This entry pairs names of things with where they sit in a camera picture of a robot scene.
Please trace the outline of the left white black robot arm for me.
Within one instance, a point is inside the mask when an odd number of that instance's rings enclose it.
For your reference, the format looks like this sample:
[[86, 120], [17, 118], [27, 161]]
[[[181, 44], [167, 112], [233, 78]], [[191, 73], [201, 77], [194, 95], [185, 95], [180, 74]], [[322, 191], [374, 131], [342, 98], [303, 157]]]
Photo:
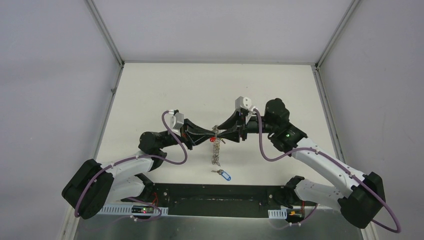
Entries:
[[74, 208], [77, 217], [89, 219], [104, 205], [135, 197], [140, 202], [152, 198], [153, 189], [140, 174], [157, 169], [165, 162], [164, 148], [178, 145], [183, 153], [192, 150], [216, 134], [201, 128], [188, 119], [171, 131], [146, 131], [140, 135], [139, 151], [130, 157], [109, 163], [86, 160], [61, 192], [61, 196]]

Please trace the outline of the key with blue tag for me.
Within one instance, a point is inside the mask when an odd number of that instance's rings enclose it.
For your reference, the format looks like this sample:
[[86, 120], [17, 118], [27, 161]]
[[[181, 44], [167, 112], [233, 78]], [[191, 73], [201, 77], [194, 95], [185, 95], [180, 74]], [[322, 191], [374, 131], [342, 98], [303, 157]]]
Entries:
[[211, 172], [212, 173], [217, 173], [222, 178], [224, 178], [226, 181], [230, 181], [232, 179], [232, 177], [227, 172], [225, 172], [223, 169], [212, 170]]

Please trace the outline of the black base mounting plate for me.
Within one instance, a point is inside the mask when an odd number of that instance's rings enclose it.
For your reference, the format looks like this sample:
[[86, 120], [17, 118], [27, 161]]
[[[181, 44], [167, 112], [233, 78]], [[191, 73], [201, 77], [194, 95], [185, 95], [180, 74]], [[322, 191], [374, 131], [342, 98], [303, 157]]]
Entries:
[[303, 205], [279, 185], [151, 183], [136, 200], [167, 208], [168, 215], [199, 217], [266, 218], [269, 210]]

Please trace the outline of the key with red tag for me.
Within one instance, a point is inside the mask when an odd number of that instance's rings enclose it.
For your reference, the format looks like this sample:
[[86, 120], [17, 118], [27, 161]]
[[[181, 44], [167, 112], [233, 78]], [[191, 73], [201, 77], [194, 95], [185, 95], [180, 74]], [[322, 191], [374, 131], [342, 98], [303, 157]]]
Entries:
[[218, 137], [211, 137], [211, 138], [209, 139], [209, 141], [210, 141], [211, 143], [214, 143], [214, 142], [222, 142], [223, 144], [226, 144], [226, 142], [224, 141], [224, 139], [223, 139], [223, 138], [218, 138]]

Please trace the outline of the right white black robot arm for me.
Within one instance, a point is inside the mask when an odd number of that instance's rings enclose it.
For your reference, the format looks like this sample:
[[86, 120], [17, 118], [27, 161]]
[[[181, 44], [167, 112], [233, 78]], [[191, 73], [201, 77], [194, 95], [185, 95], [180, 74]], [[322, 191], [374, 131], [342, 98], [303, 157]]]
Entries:
[[248, 134], [259, 135], [259, 150], [265, 154], [263, 134], [284, 156], [290, 156], [319, 173], [332, 185], [295, 176], [284, 186], [284, 200], [290, 205], [315, 202], [339, 211], [353, 226], [364, 229], [386, 201], [382, 178], [375, 172], [365, 174], [323, 151], [305, 132], [290, 123], [290, 112], [280, 98], [269, 100], [264, 115], [247, 97], [235, 101], [233, 114], [217, 128], [219, 138], [244, 141]]

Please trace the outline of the metal disc keyring holder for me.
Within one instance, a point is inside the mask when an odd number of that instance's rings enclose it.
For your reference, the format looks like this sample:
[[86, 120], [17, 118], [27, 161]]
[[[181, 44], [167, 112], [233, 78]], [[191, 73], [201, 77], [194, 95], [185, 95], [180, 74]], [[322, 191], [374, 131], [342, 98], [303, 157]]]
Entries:
[[[218, 126], [215, 125], [212, 127], [212, 131], [215, 132], [215, 137], [220, 133], [220, 130], [218, 129]], [[216, 141], [212, 142], [212, 157], [211, 157], [211, 163], [216, 166], [221, 166], [220, 164], [220, 144], [222, 142]]]

